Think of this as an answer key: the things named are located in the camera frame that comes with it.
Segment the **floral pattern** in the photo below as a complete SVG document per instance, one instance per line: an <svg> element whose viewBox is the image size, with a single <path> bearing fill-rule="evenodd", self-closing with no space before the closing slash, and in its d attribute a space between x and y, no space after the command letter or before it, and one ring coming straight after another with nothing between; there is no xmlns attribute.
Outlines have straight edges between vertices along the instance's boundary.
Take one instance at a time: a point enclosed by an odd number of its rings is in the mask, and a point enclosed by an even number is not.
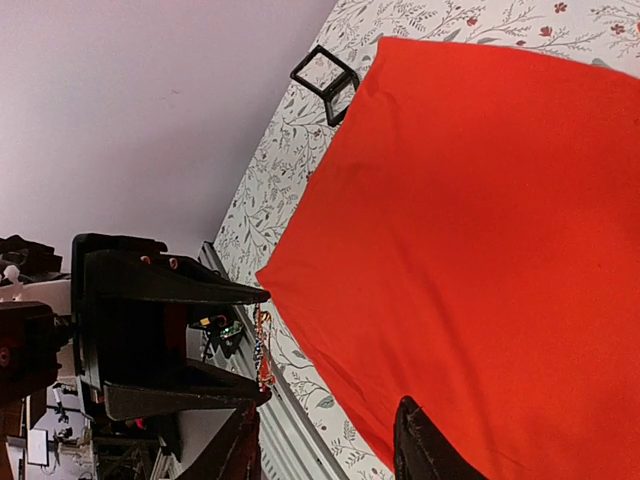
<svg viewBox="0 0 640 480"><path fill-rule="evenodd" d="M363 77L380 37L521 48L640 77L640 0L339 0L317 42ZM328 84L322 58L305 76ZM230 277L257 285L335 130L319 98L289 86L214 242ZM274 313L272 354L295 396L350 478L388 480L375 457Z"/></svg>

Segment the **gray wall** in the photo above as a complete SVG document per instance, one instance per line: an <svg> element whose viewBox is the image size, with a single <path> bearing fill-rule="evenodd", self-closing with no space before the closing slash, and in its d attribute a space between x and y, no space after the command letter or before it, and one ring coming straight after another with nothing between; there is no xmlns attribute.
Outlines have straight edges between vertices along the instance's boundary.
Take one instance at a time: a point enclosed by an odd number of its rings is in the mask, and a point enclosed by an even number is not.
<svg viewBox="0 0 640 480"><path fill-rule="evenodd" d="M0 236L194 254L334 3L0 3Z"/></svg>

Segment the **red fabric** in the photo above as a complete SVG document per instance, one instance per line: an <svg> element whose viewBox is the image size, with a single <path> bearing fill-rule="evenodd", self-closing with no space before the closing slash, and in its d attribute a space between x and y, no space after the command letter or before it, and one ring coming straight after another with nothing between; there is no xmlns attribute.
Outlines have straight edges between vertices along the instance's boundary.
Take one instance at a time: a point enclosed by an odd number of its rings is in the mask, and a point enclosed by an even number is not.
<svg viewBox="0 0 640 480"><path fill-rule="evenodd" d="M383 39L258 278L392 465L413 396L490 478L640 475L640 82Z"/></svg>

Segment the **black bracket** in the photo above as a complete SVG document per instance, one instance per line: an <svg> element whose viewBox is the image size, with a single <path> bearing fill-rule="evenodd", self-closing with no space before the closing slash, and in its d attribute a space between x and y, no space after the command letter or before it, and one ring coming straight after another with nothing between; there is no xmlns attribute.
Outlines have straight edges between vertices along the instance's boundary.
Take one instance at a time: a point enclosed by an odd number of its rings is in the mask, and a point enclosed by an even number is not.
<svg viewBox="0 0 640 480"><path fill-rule="evenodd" d="M334 63L338 67L342 69L342 73L338 75L338 77L331 82L324 89L320 88L313 83L309 82L305 78L300 76L300 72L311 63L311 61L317 56L322 55L327 58L330 62ZM345 107L342 111L336 113L333 111L332 101L344 90L346 87L351 84L353 86L354 92L360 86L360 79L358 78L358 74L353 70L349 65L344 63L334 54L332 54L329 50L322 47L321 45L316 45L316 47L309 52L309 54L304 57L304 59L293 69L291 72L291 78L298 82L303 87L308 88L313 93L318 95L324 101L324 108L327 112L327 123L330 127L337 127L342 120L344 120L344 116L347 114L348 107Z"/></svg>

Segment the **red flower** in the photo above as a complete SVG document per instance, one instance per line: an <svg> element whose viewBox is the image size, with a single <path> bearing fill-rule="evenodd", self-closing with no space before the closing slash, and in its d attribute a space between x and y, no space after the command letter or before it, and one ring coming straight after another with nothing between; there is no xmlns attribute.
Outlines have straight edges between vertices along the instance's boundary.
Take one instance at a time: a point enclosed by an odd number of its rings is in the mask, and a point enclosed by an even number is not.
<svg viewBox="0 0 640 480"><path fill-rule="evenodd" d="M611 30L615 32L616 35L620 35L621 33L624 33L624 27L619 23L616 23L613 27L611 27Z"/></svg>

